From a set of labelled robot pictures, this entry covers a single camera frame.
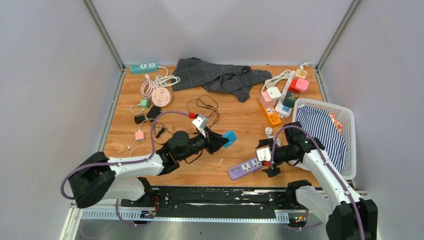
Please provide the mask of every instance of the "striped cloth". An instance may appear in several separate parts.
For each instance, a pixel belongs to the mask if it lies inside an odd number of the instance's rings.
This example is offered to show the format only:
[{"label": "striped cloth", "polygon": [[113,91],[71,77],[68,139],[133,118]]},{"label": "striped cloth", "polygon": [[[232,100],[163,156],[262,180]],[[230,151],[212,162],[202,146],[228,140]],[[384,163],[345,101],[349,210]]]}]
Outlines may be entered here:
[{"label": "striped cloth", "polygon": [[318,138],[334,164],[341,172],[345,163],[346,143],[334,125],[330,113],[310,105],[301,105],[297,108],[296,121],[312,137]]}]

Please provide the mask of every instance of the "white laundry basket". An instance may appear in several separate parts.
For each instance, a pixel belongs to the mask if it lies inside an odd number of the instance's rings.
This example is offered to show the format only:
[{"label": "white laundry basket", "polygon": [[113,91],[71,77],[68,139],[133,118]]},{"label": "white laundry basket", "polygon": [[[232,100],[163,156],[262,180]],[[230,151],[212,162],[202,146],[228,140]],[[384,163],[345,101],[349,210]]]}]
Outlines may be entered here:
[{"label": "white laundry basket", "polygon": [[[298,98],[293,107],[293,122],[296,121],[298,107],[303,104],[327,110],[329,113],[334,114],[337,118],[337,121],[341,123],[341,135],[346,142],[346,154],[344,156],[343,169],[341,170],[340,174],[344,179],[352,180],[357,174],[357,144],[355,139],[354,113],[349,108],[336,104],[308,98]],[[296,167],[309,171],[309,169],[301,162],[299,162]]]}]

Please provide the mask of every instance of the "teal power strip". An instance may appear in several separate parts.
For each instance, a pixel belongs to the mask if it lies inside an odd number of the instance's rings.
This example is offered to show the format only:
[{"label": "teal power strip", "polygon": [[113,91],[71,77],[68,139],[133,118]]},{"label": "teal power strip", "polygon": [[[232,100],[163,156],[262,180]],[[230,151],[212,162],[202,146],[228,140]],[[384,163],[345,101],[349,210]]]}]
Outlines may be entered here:
[{"label": "teal power strip", "polygon": [[133,75],[147,74],[159,71],[159,66],[157,62],[134,64],[129,67],[129,71]]}]

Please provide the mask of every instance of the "gray wall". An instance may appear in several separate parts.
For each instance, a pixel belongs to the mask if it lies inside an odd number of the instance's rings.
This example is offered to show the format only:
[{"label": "gray wall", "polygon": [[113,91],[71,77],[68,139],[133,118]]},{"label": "gray wall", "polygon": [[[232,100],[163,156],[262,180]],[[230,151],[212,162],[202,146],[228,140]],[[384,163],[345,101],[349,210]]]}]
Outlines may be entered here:
[{"label": "gray wall", "polygon": [[316,64],[352,0],[94,0],[125,64]]},{"label": "gray wall", "polygon": [[59,185],[96,150],[118,78],[82,1],[1,1],[1,239],[59,238]]},{"label": "gray wall", "polygon": [[422,239],[424,2],[363,0],[324,67],[331,102],[355,114],[357,185],[382,239]]}]

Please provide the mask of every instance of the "wooden tabletop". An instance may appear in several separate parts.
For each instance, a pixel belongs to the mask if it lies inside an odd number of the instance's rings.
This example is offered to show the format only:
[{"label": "wooden tabletop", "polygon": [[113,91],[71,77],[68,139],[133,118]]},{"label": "wooden tabletop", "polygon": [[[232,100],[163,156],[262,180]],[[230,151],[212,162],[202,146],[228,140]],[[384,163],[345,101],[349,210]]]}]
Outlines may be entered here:
[{"label": "wooden tabletop", "polygon": [[[174,71],[175,66],[167,66],[170,74]],[[279,75],[285,70],[296,70],[297,66],[252,66],[252,69],[260,69],[270,71],[273,76]],[[300,93],[300,98],[316,99],[322,101],[320,89],[312,67],[306,67],[308,72],[306,79],[309,81],[309,87],[306,92]],[[155,79],[156,75],[165,75],[165,70],[160,69],[159,72],[150,73],[151,79]],[[122,89],[119,95],[116,111],[113,116],[107,142],[104,152],[108,157],[129,157],[130,150],[128,144],[134,136],[134,132],[138,131],[139,125],[134,122],[134,114],[130,111],[130,106],[140,103],[142,99],[140,88],[145,80],[144,74],[132,75],[128,70],[126,72]],[[281,80],[277,87],[282,90],[286,80]],[[163,107],[163,111],[181,111],[188,113],[187,102],[192,99],[197,99],[202,95],[209,95],[218,103],[219,121],[212,127],[212,131],[218,134],[224,134],[228,130],[235,132],[237,141],[228,148],[221,148],[214,155],[204,151],[203,155],[192,164],[180,162],[180,168],[170,174],[161,176],[143,176],[147,177],[151,185],[166,185],[166,186],[243,186],[243,187],[285,187],[288,183],[297,180],[308,180],[314,187],[319,187],[315,177],[306,170],[298,167],[282,164],[281,174],[269,178],[263,171],[250,173],[237,180],[231,180],[228,169],[236,166],[246,160],[255,157],[255,147],[258,145],[258,140],[265,139],[265,128],[269,127],[266,117],[259,105],[260,91],[263,84],[256,84],[249,92],[250,98],[246,102],[239,102],[232,94],[206,92],[202,87],[173,91],[172,102],[170,105]],[[195,103],[189,105],[190,111],[209,115],[210,111],[197,107]],[[139,107],[132,108],[138,113]],[[191,120],[186,116],[178,114],[166,114],[162,116],[160,122],[165,124],[169,130],[186,131],[193,133],[196,131]],[[292,118],[283,118],[282,124],[273,129],[275,134],[283,125],[290,123]],[[150,125],[144,123],[141,127],[146,134],[146,138],[150,139]],[[165,132],[163,137],[157,138],[158,143],[164,143],[171,138],[171,134]],[[287,144],[284,132],[279,137],[282,143]],[[131,143],[131,149],[136,148],[140,144],[135,140]],[[162,146],[155,143],[156,149]],[[150,154],[152,146],[150,143],[136,149],[132,156],[142,156]],[[190,161],[195,158],[195,155],[187,159]]]}]

